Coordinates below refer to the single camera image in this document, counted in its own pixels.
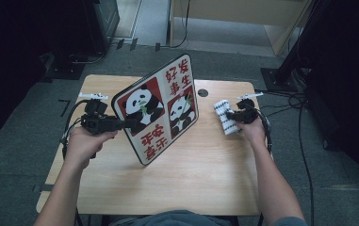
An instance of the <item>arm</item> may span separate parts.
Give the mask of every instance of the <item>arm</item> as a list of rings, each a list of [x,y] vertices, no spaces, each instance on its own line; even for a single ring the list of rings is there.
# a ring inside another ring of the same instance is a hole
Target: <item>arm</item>
[[[83,169],[88,166],[91,156],[102,149],[103,143],[115,135],[117,132],[93,136],[82,127],[73,130],[65,161],[35,225],[74,225]]]
[[[251,124],[237,123],[250,141],[257,171],[259,204],[268,225],[285,217],[304,219],[297,197],[277,169],[265,144],[265,131],[258,118]]]

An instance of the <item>cardboard sign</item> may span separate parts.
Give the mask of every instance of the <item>cardboard sign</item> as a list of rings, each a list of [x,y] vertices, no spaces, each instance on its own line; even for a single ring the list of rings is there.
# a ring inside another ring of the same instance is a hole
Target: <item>cardboard sign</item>
[[[124,129],[139,161],[150,164],[199,117],[190,56],[182,55],[114,96],[120,120],[136,120]]]

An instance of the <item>person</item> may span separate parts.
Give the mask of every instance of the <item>person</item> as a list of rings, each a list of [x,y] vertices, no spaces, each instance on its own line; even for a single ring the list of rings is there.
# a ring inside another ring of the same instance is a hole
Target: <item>person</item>
[[[299,202],[268,152],[265,131],[260,119],[253,123],[237,122],[253,148],[258,181],[259,207],[268,225],[307,225]],[[75,207],[83,170],[103,143],[117,132],[93,136],[83,127],[70,135],[67,154],[52,192],[39,213],[35,224],[74,225]],[[230,225],[228,221],[178,210],[145,218],[136,218],[124,225]]]

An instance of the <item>panda picture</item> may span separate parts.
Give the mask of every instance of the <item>panda picture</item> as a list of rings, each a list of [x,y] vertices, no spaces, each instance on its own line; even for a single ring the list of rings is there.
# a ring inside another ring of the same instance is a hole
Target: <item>panda picture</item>
[[[147,89],[146,84],[130,94],[122,103],[122,107],[125,109],[127,120],[137,121],[136,128],[131,129],[132,134],[137,134],[156,121],[164,110],[164,105]]]
[[[188,93],[177,99],[171,106],[171,132],[175,137],[194,120],[196,113],[191,107],[191,95]]]

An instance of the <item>hand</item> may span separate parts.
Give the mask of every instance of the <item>hand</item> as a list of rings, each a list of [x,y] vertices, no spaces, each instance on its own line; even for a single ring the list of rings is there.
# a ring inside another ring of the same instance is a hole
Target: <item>hand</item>
[[[257,118],[250,124],[237,121],[236,126],[243,130],[244,136],[251,142],[252,146],[265,146],[265,129],[261,119]]]
[[[65,162],[81,169],[89,165],[90,158],[103,148],[103,143],[114,138],[118,131],[92,135],[83,127],[76,127],[70,134]]]

